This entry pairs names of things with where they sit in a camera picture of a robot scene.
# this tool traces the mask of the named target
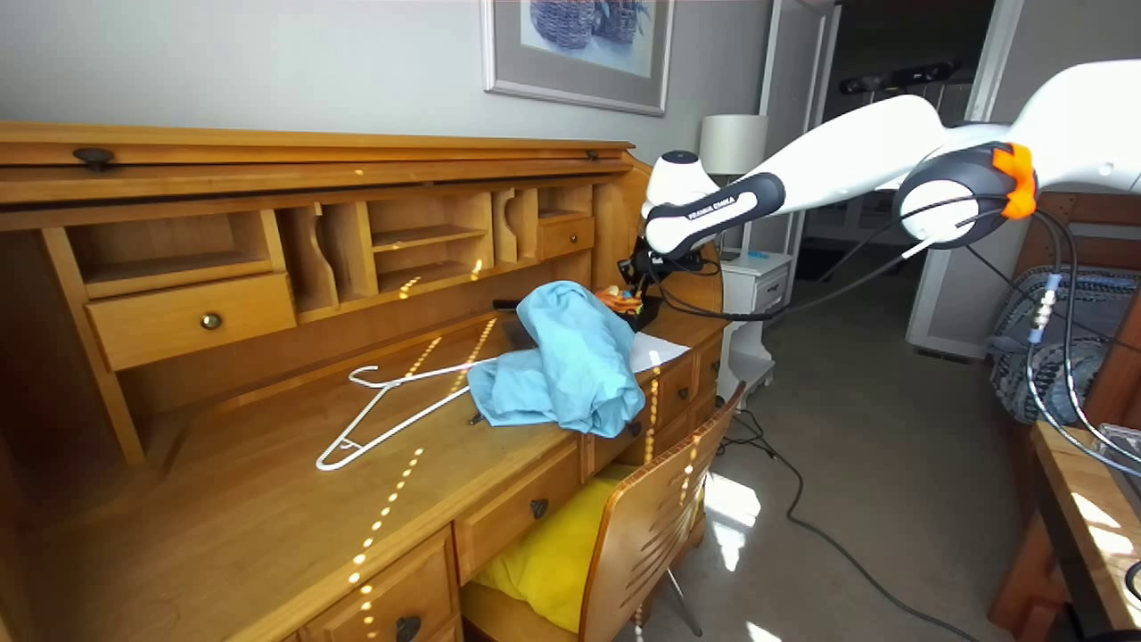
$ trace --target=white cabinet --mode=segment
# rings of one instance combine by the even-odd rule
[[[783,281],[793,279],[787,253],[749,253],[721,265],[724,312],[765,314],[783,302]],[[730,321],[721,344],[715,395],[726,398],[737,383],[746,391],[765,383],[775,358],[762,347],[762,321]]]

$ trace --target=chair backrest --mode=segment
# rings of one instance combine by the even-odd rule
[[[583,583],[579,638],[617,638],[669,571],[675,558],[693,541],[704,476],[709,472],[743,395],[746,389],[737,386],[737,391],[686,442],[612,490]]]

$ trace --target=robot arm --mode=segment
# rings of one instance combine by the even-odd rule
[[[1036,189],[1070,181],[1141,189],[1141,59],[1078,65],[1047,80],[1010,127],[945,127],[921,95],[866,103],[726,187],[700,156],[668,155],[645,189],[645,243],[632,270],[668,270],[721,227],[872,189],[894,189],[916,251],[963,247],[1033,213]]]

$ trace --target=roll-top desk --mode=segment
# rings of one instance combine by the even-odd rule
[[[643,187],[625,141],[0,126],[0,630],[462,638],[491,552],[713,409],[721,326],[658,314],[693,348],[625,438],[490,427],[461,395],[322,476],[366,404],[347,373],[522,347],[491,302],[612,287]]]

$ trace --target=picture frame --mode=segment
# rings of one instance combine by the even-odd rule
[[[485,88],[668,114],[675,0],[481,0]]]

